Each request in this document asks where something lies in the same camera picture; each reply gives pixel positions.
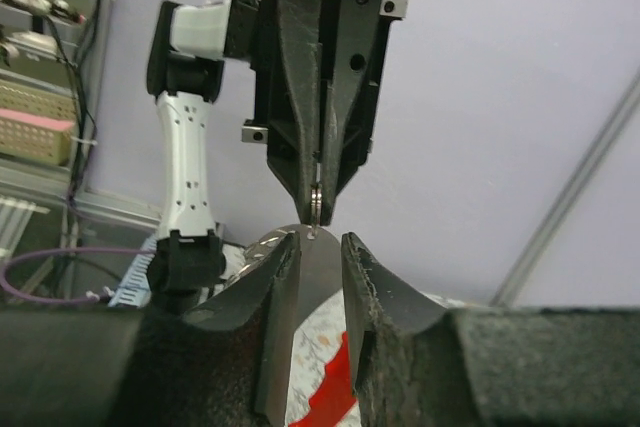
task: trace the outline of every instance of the gray backdrop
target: gray backdrop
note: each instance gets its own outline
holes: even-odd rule
[[[332,230],[357,232],[421,289],[491,298],[640,66],[638,1],[410,0],[389,44],[373,155]],[[162,137],[144,75],[159,2],[116,1],[91,176],[95,191],[153,205]],[[246,65],[228,66],[209,128],[211,203],[241,242],[296,218],[264,147],[239,140],[252,82]],[[522,302],[618,303],[619,289],[640,300],[639,141],[628,136]]]

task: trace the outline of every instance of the red handle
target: red handle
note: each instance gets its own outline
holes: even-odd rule
[[[349,375],[349,344],[344,332],[338,353],[324,367],[324,379],[309,399],[309,413],[289,427],[335,427],[355,403]]]

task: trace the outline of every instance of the pink object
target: pink object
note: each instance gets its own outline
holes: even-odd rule
[[[25,112],[18,112],[16,110],[9,109],[0,109],[0,120],[2,119],[15,120],[29,124],[33,127],[40,127],[42,129],[53,130],[55,132],[71,130],[75,125],[71,120],[50,119],[40,115],[27,114]]]

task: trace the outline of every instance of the red object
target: red object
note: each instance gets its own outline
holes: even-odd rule
[[[309,399],[309,413],[289,427],[335,427],[355,403],[349,374],[349,344],[344,332],[338,353],[324,367],[324,379]]]

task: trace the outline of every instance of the beige basket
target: beige basket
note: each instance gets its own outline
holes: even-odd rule
[[[73,99],[0,79],[0,108],[50,119],[76,119]]]
[[[51,165],[63,165],[71,153],[68,127],[47,128],[26,120],[7,118],[0,112],[0,152]]]

